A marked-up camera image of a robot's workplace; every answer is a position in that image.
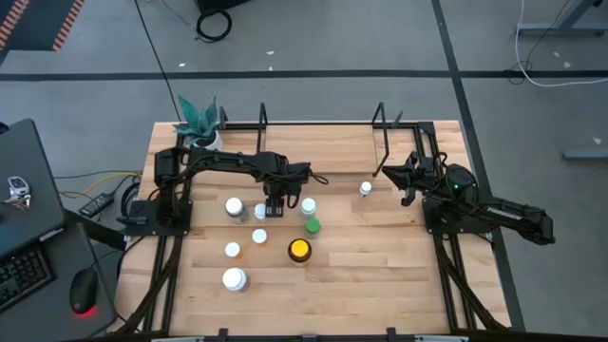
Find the white bottle cap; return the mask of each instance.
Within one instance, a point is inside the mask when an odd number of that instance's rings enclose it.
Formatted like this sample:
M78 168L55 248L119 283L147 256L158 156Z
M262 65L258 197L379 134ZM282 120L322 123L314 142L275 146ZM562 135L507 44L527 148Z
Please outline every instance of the white bottle cap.
M368 181L364 181L361 183L361 187L359 188L359 192L361 195L367 195L371 191L371 183Z
M228 257L236 257L240 253L240 246L236 242L230 242L226 245L225 251Z
M256 216L256 219L266 219L266 204L256 204L254 215Z
M316 203L314 203L314 199L304 199L302 201L302 213L310 214L314 213L316 209Z
M243 210L243 202L237 198L231 198L226 201L226 211L230 215L238 215Z
M231 291L239 291L245 286L247 275L239 268L231 268L224 272L221 278L226 289Z
M263 229L255 229L254 233L251 235L252 239L255 243L264 243L266 241L266 231Z

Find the potted plant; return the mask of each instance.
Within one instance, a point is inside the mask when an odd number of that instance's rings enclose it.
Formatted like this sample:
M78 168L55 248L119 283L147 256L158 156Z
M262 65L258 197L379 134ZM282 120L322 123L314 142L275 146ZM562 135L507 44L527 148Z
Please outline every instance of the potted plant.
M190 102L180 96L181 112L186 123L175 124L178 136L185 138L185 144L193 144L196 147L204 147L208 150L221 150L222 142L219 136L218 126L223 126L225 115L220 108L221 116L218 123L218 108L216 99L206 109L198 111Z

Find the keyboard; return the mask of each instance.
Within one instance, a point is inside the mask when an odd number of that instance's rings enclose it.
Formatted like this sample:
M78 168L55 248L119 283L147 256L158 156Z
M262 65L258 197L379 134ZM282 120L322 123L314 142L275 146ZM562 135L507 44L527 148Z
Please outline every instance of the keyboard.
M0 259L0 313L53 279L39 242Z

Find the computer mouse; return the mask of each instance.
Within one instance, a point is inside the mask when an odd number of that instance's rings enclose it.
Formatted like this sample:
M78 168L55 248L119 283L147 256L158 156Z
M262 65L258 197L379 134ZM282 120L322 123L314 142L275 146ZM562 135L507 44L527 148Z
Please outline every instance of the computer mouse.
M92 267L85 268L74 276L69 288L69 305L75 314L89 311L97 299L97 273Z

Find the power adapter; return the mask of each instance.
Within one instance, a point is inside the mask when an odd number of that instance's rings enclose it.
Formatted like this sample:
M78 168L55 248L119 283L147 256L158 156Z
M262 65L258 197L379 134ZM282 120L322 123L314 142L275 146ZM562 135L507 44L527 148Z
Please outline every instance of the power adapter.
M102 210L107 208L113 202L114 196L102 193L101 195L87 203L85 206L80 208L78 212L80 213L80 215L92 219L94 216L99 214Z

